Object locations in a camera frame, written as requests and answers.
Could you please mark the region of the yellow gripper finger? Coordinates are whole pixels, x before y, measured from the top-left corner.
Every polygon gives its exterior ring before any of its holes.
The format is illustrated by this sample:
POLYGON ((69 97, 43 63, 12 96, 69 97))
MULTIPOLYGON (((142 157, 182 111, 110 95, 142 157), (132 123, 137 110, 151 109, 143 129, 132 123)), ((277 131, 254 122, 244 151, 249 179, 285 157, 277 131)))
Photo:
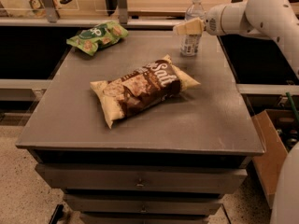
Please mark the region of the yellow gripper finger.
POLYGON ((200 35, 204 29, 204 22, 200 18, 193 18, 175 25, 173 31, 176 35, 200 35))

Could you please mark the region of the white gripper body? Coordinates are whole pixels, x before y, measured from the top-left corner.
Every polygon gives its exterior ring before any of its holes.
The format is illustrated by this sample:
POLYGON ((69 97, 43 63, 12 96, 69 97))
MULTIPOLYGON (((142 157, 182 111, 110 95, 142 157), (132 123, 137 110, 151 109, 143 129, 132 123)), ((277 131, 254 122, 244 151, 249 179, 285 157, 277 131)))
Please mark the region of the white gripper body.
POLYGON ((214 6, 205 16, 206 31, 210 35, 243 35, 249 29, 246 5, 237 2, 214 6))

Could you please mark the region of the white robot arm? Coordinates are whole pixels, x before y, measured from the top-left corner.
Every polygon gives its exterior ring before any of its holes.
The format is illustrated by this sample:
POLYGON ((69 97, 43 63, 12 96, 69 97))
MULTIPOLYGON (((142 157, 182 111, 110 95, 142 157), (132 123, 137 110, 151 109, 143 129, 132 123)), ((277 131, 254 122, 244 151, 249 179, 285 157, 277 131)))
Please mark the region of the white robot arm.
MULTIPOLYGON (((299 72, 299 20, 289 0, 247 0, 215 6, 205 17, 174 26, 177 35, 242 35, 273 40, 299 72)), ((299 143, 283 162, 270 224, 299 224, 299 143)))

